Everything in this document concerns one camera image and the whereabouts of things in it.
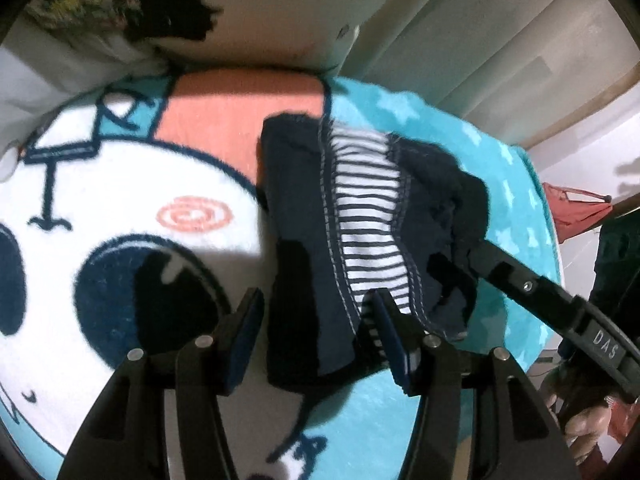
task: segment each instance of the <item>red fabric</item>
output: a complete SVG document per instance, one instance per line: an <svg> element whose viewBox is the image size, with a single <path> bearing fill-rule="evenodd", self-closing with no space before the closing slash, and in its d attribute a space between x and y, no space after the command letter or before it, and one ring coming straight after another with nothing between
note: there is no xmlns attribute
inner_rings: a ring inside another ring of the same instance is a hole
<svg viewBox="0 0 640 480"><path fill-rule="evenodd" d="M609 423L609 436L616 439L620 445L629 436L633 426L640 415L640 404L625 404L614 401L611 407L611 422ZM600 444L596 444L587 459L580 464L582 480L596 480L607 468L607 462L602 457Z"/></svg>
<svg viewBox="0 0 640 480"><path fill-rule="evenodd" d="M545 190L546 200L554 218L560 243L586 231L613 210L610 196L602 196L571 187L552 186L548 182L543 182L542 187ZM567 195L568 192L599 198L604 202L571 200Z"/></svg>

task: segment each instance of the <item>cartoon eye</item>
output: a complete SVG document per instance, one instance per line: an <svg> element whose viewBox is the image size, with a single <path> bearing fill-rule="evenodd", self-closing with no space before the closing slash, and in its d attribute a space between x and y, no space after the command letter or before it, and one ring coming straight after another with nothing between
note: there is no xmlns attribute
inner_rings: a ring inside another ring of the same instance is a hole
<svg viewBox="0 0 640 480"><path fill-rule="evenodd" d="M20 330L26 309L24 267L14 235L0 224L0 332L14 335Z"/></svg>
<svg viewBox="0 0 640 480"><path fill-rule="evenodd" d="M181 348L230 311L191 251L152 235L115 238L94 250L78 273L74 299L84 337L111 368L132 348Z"/></svg>

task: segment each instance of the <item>star pattern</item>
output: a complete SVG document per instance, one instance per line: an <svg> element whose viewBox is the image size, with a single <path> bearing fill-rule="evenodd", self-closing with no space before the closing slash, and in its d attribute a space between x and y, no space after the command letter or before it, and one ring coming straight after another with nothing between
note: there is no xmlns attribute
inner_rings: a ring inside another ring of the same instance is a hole
<svg viewBox="0 0 640 480"><path fill-rule="evenodd" d="M500 154L502 158L507 161L509 165L513 164L513 155L511 155L511 150L506 144L500 145Z"/></svg>
<svg viewBox="0 0 640 480"><path fill-rule="evenodd" d="M507 251L512 256L520 252L520 248L514 243L513 238L511 238L510 227L507 227L502 231L496 231L495 237L498 240L498 245L500 245L500 248L502 248L503 251Z"/></svg>
<svg viewBox="0 0 640 480"><path fill-rule="evenodd" d="M527 233L529 234L529 247L532 249L540 247L540 244L536 239L536 232L531 227L527 227Z"/></svg>
<svg viewBox="0 0 640 480"><path fill-rule="evenodd" d="M535 209L540 205L540 200L537 199L536 194L532 189L529 189L529 203L531 204L532 209Z"/></svg>
<svg viewBox="0 0 640 480"><path fill-rule="evenodd" d="M409 104L408 92L389 93L380 91L377 106L393 114L398 123L404 126L409 119L420 119L420 114Z"/></svg>
<svg viewBox="0 0 640 480"><path fill-rule="evenodd" d="M504 197L507 199L509 209L511 209L513 207L513 200L515 199L515 196L511 192L511 187L509 187L509 183L507 180L502 181L502 187L504 188Z"/></svg>
<svg viewBox="0 0 640 480"><path fill-rule="evenodd" d="M527 362L525 361L525 353L526 350L523 350L522 352L520 352L520 355L516 357L516 361L520 365L520 368L526 368L527 366Z"/></svg>
<svg viewBox="0 0 640 480"><path fill-rule="evenodd" d="M551 332L551 330L549 330L549 328L546 325L542 325L540 327L540 339L538 339L538 344L539 345L545 345L546 344L546 340L549 337L549 332Z"/></svg>
<svg viewBox="0 0 640 480"><path fill-rule="evenodd" d="M474 143L476 146L480 145L480 141L482 140L482 136L480 135L480 132L478 131L478 129L475 126L473 126L472 124L469 124L469 123L464 123L462 125L462 132L467 137L469 137L471 142Z"/></svg>

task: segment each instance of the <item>finger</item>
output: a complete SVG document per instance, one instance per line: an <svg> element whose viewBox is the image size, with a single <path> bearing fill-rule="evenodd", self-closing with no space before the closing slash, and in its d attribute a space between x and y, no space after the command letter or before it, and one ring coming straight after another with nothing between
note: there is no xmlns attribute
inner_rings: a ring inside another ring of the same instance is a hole
<svg viewBox="0 0 640 480"><path fill-rule="evenodd" d="M576 438L571 446L569 446L571 456L574 457L574 460L588 455L598 443L599 438L599 434L583 435Z"/></svg>
<svg viewBox="0 0 640 480"><path fill-rule="evenodd" d="M593 406L573 416L564 427L567 437L604 434L611 421L608 406Z"/></svg>
<svg viewBox="0 0 640 480"><path fill-rule="evenodd" d="M548 408L558 400L558 377L558 370L551 370L540 384L538 393Z"/></svg>

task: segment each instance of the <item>white striped lining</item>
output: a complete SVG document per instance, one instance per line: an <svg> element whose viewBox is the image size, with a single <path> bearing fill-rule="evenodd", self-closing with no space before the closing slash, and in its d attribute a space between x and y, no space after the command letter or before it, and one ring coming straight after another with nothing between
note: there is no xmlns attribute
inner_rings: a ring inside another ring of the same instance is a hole
<svg viewBox="0 0 640 480"><path fill-rule="evenodd" d="M399 197L399 168L386 158L388 136L335 124L330 133L335 155L334 204L340 249L353 299L380 355L385 356L364 294L386 287L400 312L410 314L409 277L391 234Z"/></svg>

